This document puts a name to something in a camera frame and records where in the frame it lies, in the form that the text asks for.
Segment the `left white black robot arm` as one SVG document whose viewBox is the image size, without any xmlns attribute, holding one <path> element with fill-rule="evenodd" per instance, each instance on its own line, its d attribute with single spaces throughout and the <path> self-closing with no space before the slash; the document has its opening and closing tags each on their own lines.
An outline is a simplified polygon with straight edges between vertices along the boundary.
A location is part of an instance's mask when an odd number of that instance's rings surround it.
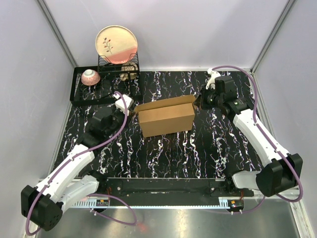
<svg viewBox="0 0 317 238">
<path fill-rule="evenodd" d="M 27 235 L 37 233 L 30 231 L 30 223 L 36 224 L 39 230 L 49 231 L 82 198 L 90 194 L 102 196 L 109 193 L 106 176 L 97 171 L 88 171 L 76 183 L 72 183 L 72 180 L 95 159 L 103 147 L 121 134 L 128 117 L 128 109 L 115 106 L 98 109 L 66 159 L 36 186 L 27 185 L 22 189 L 21 213 L 27 219 Z"/>
</svg>

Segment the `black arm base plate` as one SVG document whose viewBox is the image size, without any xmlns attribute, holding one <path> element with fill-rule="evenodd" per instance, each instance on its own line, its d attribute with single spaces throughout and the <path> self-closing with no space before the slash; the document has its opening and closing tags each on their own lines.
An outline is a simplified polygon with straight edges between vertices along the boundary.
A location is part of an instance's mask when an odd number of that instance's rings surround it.
<svg viewBox="0 0 317 238">
<path fill-rule="evenodd" d="M 123 197 L 130 194 L 198 194 L 211 197 L 252 197 L 249 189 L 231 187 L 216 178 L 107 178 L 94 194 Z"/>
</svg>

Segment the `brown cardboard box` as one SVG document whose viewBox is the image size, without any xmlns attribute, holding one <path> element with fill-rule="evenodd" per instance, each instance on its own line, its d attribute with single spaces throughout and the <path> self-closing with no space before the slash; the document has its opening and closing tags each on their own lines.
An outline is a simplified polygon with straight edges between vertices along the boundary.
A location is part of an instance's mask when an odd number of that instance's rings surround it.
<svg viewBox="0 0 317 238">
<path fill-rule="evenodd" d="M 135 107 L 145 138 L 189 131 L 195 119 L 194 95 L 141 104 Z"/>
</svg>

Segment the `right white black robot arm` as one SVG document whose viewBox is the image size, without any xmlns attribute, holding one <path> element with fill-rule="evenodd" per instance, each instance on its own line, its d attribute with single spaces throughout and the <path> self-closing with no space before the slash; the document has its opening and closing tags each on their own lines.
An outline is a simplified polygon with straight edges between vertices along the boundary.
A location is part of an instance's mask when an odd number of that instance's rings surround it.
<svg viewBox="0 0 317 238">
<path fill-rule="evenodd" d="M 237 196 L 247 188 L 271 197 L 299 185 L 301 156 L 290 154 L 276 141 L 257 117 L 254 104 L 237 96 L 231 76 L 212 72 L 195 103 L 204 110 L 219 108 L 244 134 L 261 160 L 263 168 L 260 171 L 240 171 L 231 175 L 231 181 L 225 184 L 229 196 Z"/>
</svg>

